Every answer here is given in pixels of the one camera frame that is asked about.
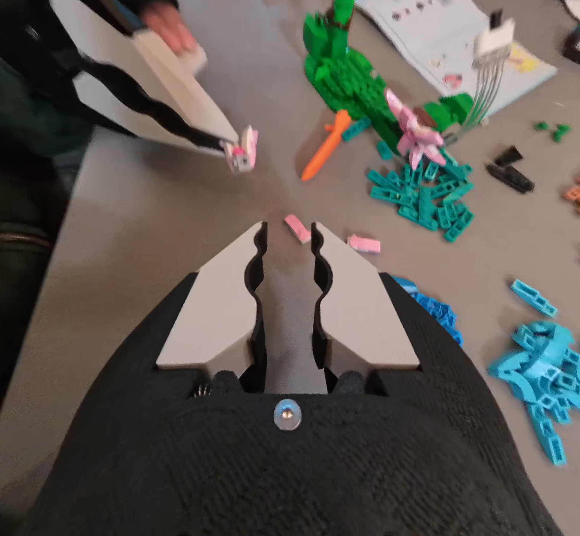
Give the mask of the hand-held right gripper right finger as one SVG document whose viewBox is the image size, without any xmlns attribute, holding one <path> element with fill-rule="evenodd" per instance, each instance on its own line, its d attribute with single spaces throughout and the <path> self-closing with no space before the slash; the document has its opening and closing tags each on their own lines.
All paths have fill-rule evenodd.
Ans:
<svg viewBox="0 0 580 536">
<path fill-rule="evenodd" d="M 316 366 L 336 378 L 416 370 L 419 359 L 376 267 L 320 222 L 311 226 L 311 251 L 321 290 L 311 336 Z"/>
</svg>

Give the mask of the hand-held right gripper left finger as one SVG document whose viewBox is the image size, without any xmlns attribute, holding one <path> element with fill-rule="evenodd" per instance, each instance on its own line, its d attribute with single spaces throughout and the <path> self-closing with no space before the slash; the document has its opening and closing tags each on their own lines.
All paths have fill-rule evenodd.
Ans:
<svg viewBox="0 0 580 536">
<path fill-rule="evenodd" d="M 260 221 L 199 268 L 156 359 L 159 369 L 265 379 L 265 328 L 256 289 L 266 252 L 267 223 Z"/>
</svg>

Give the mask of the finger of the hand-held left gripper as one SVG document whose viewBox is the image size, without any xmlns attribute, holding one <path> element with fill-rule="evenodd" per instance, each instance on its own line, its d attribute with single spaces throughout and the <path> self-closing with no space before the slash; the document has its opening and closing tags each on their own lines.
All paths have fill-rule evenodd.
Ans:
<svg viewBox="0 0 580 536">
<path fill-rule="evenodd" d="M 235 129 L 192 71 L 191 61 L 200 67 L 207 60 L 204 50 L 176 56 L 148 28 L 132 30 L 112 0 L 96 1 L 110 18 L 82 0 L 49 0 L 78 54 L 76 76 L 95 77 L 124 105 L 195 145 L 237 143 Z"/>
<path fill-rule="evenodd" d="M 224 152 L 196 146 L 191 141 L 165 130 L 152 117 L 127 107 L 103 83 L 86 72 L 76 76 L 73 84 L 79 100 L 84 105 L 139 138 L 190 152 L 224 157 Z"/>
</svg>

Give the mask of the small pink lego assembly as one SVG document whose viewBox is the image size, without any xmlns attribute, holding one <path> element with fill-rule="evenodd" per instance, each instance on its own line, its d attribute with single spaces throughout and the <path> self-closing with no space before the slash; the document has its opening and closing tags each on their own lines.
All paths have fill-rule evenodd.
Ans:
<svg viewBox="0 0 580 536">
<path fill-rule="evenodd" d="M 232 172 L 246 173 L 254 170 L 258 137 L 258 131 L 247 126 L 237 143 L 224 142 L 224 155 Z"/>
</svg>

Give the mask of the pink lego plate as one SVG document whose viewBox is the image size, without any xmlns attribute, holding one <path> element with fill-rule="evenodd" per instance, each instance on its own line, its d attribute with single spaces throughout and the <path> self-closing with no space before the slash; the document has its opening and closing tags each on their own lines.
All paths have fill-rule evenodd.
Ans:
<svg viewBox="0 0 580 536">
<path fill-rule="evenodd" d="M 290 213 L 285 216 L 284 222 L 294 237 L 301 243 L 307 244 L 311 240 L 311 231 L 299 220 L 299 218 Z"/>
<path fill-rule="evenodd" d="M 347 244 L 350 248 L 362 254 L 380 254 L 381 243 L 379 240 L 360 237 L 352 234 L 347 238 Z"/>
</svg>

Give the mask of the pile of blue lego pieces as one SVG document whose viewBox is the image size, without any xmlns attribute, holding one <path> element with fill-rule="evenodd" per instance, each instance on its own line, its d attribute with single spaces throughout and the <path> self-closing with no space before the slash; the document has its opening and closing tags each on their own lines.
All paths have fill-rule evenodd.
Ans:
<svg viewBox="0 0 580 536">
<path fill-rule="evenodd" d="M 456 328 L 457 315 L 452 308 L 435 298 L 421 293 L 417 285 L 404 278 L 394 277 L 393 279 L 401 286 L 410 296 L 426 310 L 437 322 L 448 332 L 459 347 L 463 348 L 463 336 Z"/>
</svg>

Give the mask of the pile of teal lego pieces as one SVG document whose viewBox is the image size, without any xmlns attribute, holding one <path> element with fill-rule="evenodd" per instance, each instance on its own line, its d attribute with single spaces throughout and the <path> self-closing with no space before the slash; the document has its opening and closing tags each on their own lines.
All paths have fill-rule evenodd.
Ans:
<svg viewBox="0 0 580 536">
<path fill-rule="evenodd" d="M 366 178 L 371 198 L 396 207 L 398 216 L 443 239 L 456 242 L 472 225 L 475 214 L 465 202 L 473 189 L 470 164 L 444 153 L 445 165 L 423 161 L 412 169 L 409 163 L 385 170 L 370 169 Z"/>
</svg>

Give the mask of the green lego plant build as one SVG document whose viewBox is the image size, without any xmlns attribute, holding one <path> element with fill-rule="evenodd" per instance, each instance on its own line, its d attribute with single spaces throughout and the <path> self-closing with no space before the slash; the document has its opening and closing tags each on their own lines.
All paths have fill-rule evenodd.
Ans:
<svg viewBox="0 0 580 536">
<path fill-rule="evenodd" d="M 349 45 L 355 1 L 333 0 L 326 12 L 306 14 L 303 23 L 307 51 L 305 75 L 333 112 L 345 109 L 352 122 L 365 116 L 370 118 L 370 127 L 393 153 L 400 155 L 397 144 L 402 131 L 385 100 L 388 85 L 375 73 L 371 62 Z M 472 104 L 470 94 L 457 93 L 411 110 L 420 124 L 442 136 L 450 126 L 464 122 Z"/>
</svg>

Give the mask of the single light blue lego plate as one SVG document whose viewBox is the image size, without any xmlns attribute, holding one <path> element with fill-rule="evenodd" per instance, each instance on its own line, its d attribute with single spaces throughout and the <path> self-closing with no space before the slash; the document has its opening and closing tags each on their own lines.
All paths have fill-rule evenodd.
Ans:
<svg viewBox="0 0 580 536">
<path fill-rule="evenodd" d="M 555 318 L 558 315 L 558 309 L 543 297 L 537 289 L 525 282 L 515 279 L 510 285 L 510 288 L 513 293 L 541 315 L 549 318 Z"/>
</svg>

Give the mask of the pink lego flower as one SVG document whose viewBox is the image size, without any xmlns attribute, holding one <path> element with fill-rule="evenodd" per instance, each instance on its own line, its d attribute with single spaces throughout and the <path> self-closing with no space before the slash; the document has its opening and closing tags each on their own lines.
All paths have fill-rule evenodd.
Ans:
<svg viewBox="0 0 580 536">
<path fill-rule="evenodd" d="M 390 88 L 384 90 L 384 96 L 402 131 L 397 150 L 400 155 L 408 158 L 411 169 L 416 170 L 423 157 L 444 167 L 446 158 L 441 154 L 444 140 L 440 133 L 420 124 L 417 115 Z"/>
</svg>

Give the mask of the long black lego piece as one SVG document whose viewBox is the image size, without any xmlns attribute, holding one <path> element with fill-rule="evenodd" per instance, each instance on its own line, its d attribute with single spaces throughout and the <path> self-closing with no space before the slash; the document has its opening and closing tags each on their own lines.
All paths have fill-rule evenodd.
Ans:
<svg viewBox="0 0 580 536">
<path fill-rule="evenodd" d="M 485 168 L 489 175 L 520 194 L 532 192 L 535 188 L 533 181 L 511 165 L 500 167 L 490 163 Z"/>
</svg>

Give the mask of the lego instruction booklet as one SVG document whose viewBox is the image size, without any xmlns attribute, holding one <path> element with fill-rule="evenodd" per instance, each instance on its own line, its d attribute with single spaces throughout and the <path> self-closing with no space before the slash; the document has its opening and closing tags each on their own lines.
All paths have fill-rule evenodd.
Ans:
<svg viewBox="0 0 580 536">
<path fill-rule="evenodd" d="M 355 0 L 402 57 L 443 97 L 460 93 L 475 98 L 475 41 L 489 17 L 473 0 Z M 557 74 L 557 68 L 513 41 L 499 71 L 497 96 L 487 115 L 505 108 Z"/>
</svg>

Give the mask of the orange brick separator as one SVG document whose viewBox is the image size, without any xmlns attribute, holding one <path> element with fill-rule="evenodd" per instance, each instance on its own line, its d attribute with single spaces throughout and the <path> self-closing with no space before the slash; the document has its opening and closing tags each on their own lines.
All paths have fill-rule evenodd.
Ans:
<svg viewBox="0 0 580 536">
<path fill-rule="evenodd" d="M 333 124 L 325 126 L 328 136 L 301 173 L 301 180 L 303 182 L 313 179 L 319 173 L 341 143 L 342 135 L 350 127 L 351 123 L 352 120 L 348 111 L 345 109 L 337 111 Z"/>
</svg>

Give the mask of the pile of light blue pieces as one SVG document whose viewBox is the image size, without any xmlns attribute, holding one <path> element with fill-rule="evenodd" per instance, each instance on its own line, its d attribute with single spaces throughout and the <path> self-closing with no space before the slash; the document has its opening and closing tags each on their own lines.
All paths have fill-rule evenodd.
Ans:
<svg viewBox="0 0 580 536">
<path fill-rule="evenodd" d="M 488 366 L 488 373 L 508 384 L 522 402 L 547 459 L 567 463 L 554 424 L 570 425 L 570 410 L 579 409 L 579 353 L 569 329 L 551 321 L 521 324 L 511 335 L 516 349 Z"/>
</svg>

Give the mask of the dark object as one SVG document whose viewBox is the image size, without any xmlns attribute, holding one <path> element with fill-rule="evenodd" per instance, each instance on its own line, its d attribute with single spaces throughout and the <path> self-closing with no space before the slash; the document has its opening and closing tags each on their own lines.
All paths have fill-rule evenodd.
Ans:
<svg viewBox="0 0 580 536">
<path fill-rule="evenodd" d="M 579 65 L 579 24 L 576 25 L 564 40 L 562 56 Z"/>
</svg>

